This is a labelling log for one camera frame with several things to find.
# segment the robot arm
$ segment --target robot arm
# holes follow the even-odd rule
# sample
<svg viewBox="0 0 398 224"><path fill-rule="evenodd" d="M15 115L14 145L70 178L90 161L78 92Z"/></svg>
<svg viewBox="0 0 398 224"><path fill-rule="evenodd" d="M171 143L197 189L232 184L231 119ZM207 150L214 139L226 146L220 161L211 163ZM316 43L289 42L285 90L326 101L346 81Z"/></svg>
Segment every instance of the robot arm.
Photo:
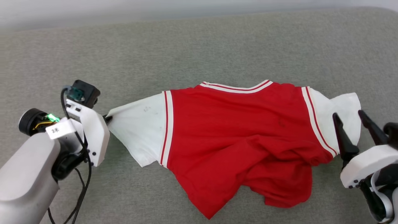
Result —
<svg viewBox="0 0 398 224"><path fill-rule="evenodd" d="M58 181L83 161L95 167L103 161L111 118L92 110L100 92L80 80L68 89L66 110L79 121L35 108L21 117L19 129L30 138L0 169L0 224L40 223Z"/></svg>
<svg viewBox="0 0 398 224"><path fill-rule="evenodd" d="M398 224L398 123L387 123L382 131L364 111L358 114L376 146L359 154L339 116L333 115L343 159L341 182L346 188L361 189L377 222Z"/></svg>

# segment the jersey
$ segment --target jersey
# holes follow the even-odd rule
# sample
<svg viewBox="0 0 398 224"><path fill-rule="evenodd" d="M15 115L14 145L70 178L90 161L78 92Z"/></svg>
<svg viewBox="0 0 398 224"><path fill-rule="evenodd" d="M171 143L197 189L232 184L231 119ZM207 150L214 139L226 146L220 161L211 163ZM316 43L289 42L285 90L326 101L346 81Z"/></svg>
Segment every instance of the jersey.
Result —
<svg viewBox="0 0 398 224"><path fill-rule="evenodd" d="M339 153L332 114L359 140L355 93L328 99L265 80L252 88L203 82L110 111L111 132L141 166L158 161L211 218L241 185L282 208L306 201L311 167Z"/></svg>

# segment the red stripe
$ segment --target red stripe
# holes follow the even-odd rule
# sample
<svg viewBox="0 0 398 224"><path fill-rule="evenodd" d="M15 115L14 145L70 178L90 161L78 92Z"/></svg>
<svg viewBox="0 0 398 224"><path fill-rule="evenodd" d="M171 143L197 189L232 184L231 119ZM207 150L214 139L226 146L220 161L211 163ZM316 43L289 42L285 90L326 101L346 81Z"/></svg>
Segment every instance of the red stripe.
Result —
<svg viewBox="0 0 398 224"><path fill-rule="evenodd" d="M168 116L168 109L167 109L167 95L166 95L166 91L164 91L164 101L166 102L166 134L164 135L164 143L163 143L163 150L162 150L162 157L160 158L160 164L163 165L163 155L164 155L164 148L166 147L166 140L167 140L167 127L168 127L168 120L169 120L169 116Z"/></svg>
<svg viewBox="0 0 398 224"><path fill-rule="evenodd" d="M209 86L216 86L216 87L221 87L221 88L226 88L226 89L232 89L232 90L251 91L251 90L255 90L255 89L260 88L261 86L267 84L268 82L269 82L269 80L266 81L265 83L261 84L260 86L257 86L255 88L250 88L250 89L239 89L239 88L233 88L233 87L225 87L225 86L219 86L219 85L216 85L216 84L209 84L209 83L204 83L204 84L209 85Z"/></svg>
<svg viewBox="0 0 398 224"><path fill-rule="evenodd" d="M334 149L332 149L332 148L326 143L324 137L322 136L322 132L321 132L321 130L319 129L318 122L316 121L315 109L314 109L314 105L312 104L312 100L311 100L311 97L310 97L310 92L308 91L308 87L306 87L305 89L307 90L308 99L310 99L310 104L311 104L311 107L312 107L312 112L313 112L313 114L314 114L314 119L315 119L316 128L318 129L318 132L319 132L319 134L321 135L321 138L322 138L322 140L324 141L325 145L326 145L328 148L330 148L331 150L333 150L334 153L337 155L337 152L336 152Z"/></svg>

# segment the white stripe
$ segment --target white stripe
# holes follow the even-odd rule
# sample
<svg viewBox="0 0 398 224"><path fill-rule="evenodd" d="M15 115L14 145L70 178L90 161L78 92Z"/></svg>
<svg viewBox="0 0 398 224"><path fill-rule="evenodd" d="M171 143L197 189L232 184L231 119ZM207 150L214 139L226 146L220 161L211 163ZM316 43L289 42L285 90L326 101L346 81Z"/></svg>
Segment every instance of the white stripe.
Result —
<svg viewBox="0 0 398 224"><path fill-rule="evenodd" d="M264 82L262 82L262 83L260 83L260 84L258 84L258 85L256 85L256 86L254 86L254 87L251 87L251 88L238 88L238 87L226 86L226 85L221 85L221 84L214 84L214 85L220 85L220 86L223 86L223 87L220 87L220 86L211 86L210 84L212 84L212 83L206 83L206 82L205 82L205 83L202 83L202 84L200 84L200 85L203 86L203 87L212 88L212 89L216 89L216 90L220 90L220 91L224 91L224 92L254 93L254 92L258 92L258 91L264 89L265 87L267 87L267 86L269 86L269 85L271 85L271 84L273 83L273 82L271 82L271 81L269 81L269 82L267 82L267 81L268 81L268 80L265 80ZM253 89L253 88L259 87L260 85L264 84L265 82L267 82L267 84L261 86L260 88ZM228 88L224 88L224 87L228 87L228 88L238 88L238 89L242 89L242 90L228 89Z"/></svg>
<svg viewBox="0 0 398 224"><path fill-rule="evenodd" d="M335 153L333 150L331 150L331 149L325 144L325 142L323 141L323 139L322 139L322 137L321 137L321 134L320 134L319 131L318 131L318 128L316 127L315 117L314 117L314 111L312 110L311 102L310 102L310 99L309 99L308 94L307 94L307 87L302 87L302 88L301 88L301 91L302 91L302 96L304 97L304 101L305 101L305 103L307 104L307 109L308 109L308 113L309 113L309 115L310 115L310 122L311 122L312 130L314 131L314 134L315 134L316 138L318 139L318 141L319 141L319 143L322 145L322 147L323 147L324 149L326 149L328 152L330 152L330 154L331 154L333 157L335 157L335 156L336 156L336 153Z"/></svg>
<svg viewBox="0 0 398 224"><path fill-rule="evenodd" d="M268 79L267 79L267 80L264 80L263 82L259 83L258 85L255 85L255 86L253 86L253 87L250 87L250 88L244 88L244 87L233 87L233 86L227 86L227 85L218 84L218 83L208 83L208 82L204 82L204 83L205 83L205 84L218 85L218 86L227 87L227 88L235 88L235 89L243 89L243 90L248 90L248 89L253 89L253 88L259 87L259 86L261 86L262 84L266 83L267 81L268 81Z"/></svg>
<svg viewBox="0 0 398 224"><path fill-rule="evenodd" d="M173 125L174 125L174 111L173 111L173 99L172 93L170 91L166 91L167 97L167 114L168 114L168 123L167 123L167 136L166 136L166 146L164 147L163 152L163 161L162 165L167 168L167 161L169 159L170 147L172 144L173 138Z"/></svg>

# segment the gray fabric surface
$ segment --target gray fabric surface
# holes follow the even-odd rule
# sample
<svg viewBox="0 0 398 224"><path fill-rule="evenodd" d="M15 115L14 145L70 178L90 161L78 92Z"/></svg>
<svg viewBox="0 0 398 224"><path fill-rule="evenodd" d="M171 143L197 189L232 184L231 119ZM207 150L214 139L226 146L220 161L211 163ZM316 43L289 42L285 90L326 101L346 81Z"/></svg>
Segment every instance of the gray fabric surface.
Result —
<svg viewBox="0 0 398 224"><path fill-rule="evenodd" d="M0 165L27 139L29 108L62 115L61 87L82 79L101 96L96 111L202 81L250 87L264 79L311 86L327 97L356 92L379 125L397 121L398 14L379 8L267 13L50 29L2 37ZM359 147L373 145L362 128ZM84 178L87 167L79 166ZM190 203L167 169L140 168L114 137L94 168L78 223L371 224L358 189L345 189L341 161L313 169L311 198L291 209L263 204L241 187L212 220ZM62 223L80 193L73 172L51 209ZM47 215L42 223L49 223Z"/></svg>

